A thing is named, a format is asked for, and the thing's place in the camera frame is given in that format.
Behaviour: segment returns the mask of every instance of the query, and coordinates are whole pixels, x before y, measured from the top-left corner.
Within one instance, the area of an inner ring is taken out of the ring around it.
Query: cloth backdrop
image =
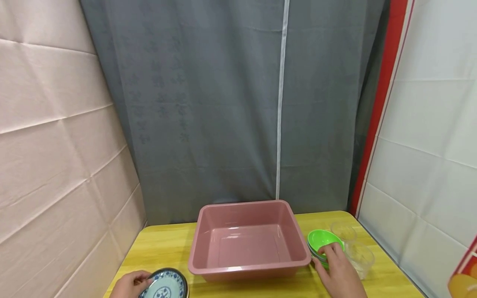
[[[344,210],[384,2],[81,0],[149,224],[277,197]]]

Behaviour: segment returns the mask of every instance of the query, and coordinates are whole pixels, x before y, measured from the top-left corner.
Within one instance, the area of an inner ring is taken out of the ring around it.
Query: pink plastic basin
[[[222,281],[289,277],[310,262],[290,205],[274,200],[202,207],[188,267]]]

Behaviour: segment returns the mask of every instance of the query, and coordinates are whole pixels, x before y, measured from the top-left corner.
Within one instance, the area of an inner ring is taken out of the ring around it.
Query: hand
[[[344,255],[338,242],[333,242],[318,250],[326,254],[330,272],[328,273],[320,260],[312,258],[321,282],[332,298],[366,298],[366,292],[358,273]]]
[[[148,286],[152,284],[147,279],[151,273],[139,270],[123,275],[114,285],[109,298],[137,298]]]

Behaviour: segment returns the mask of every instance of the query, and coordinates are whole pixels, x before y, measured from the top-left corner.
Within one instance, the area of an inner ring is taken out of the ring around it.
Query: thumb
[[[151,284],[153,280],[152,279],[146,279],[142,283],[140,283],[137,286],[134,286],[134,294],[135,296],[139,296],[145,289],[147,289]]]
[[[323,267],[319,259],[315,257],[311,259],[313,260],[313,263],[315,264],[315,270],[320,276],[321,282],[325,285],[326,283],[328,283],[328,280],[330,280],[330,275],[328,274],[326,269]]]

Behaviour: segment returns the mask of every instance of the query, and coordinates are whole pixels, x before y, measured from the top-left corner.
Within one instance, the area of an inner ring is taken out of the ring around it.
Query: plate rim
[[[181,279],[184,281],[184,294],[182,295],[181,298],[187,298],[188,295],[189,295],[189,284],[187,283],[187,279],[184,276],[184,274],[182,274],[182,272],[180,272],[179,270],[177,270],[175,268],[165,267],[165,268],[158,269],[158,270],[154,271],[153,273],[151,273],[151,275],[147,279],[153,278],[155,275],[161,273],[162,271],[173,271],[174,273],[177,273],[181,277]]]

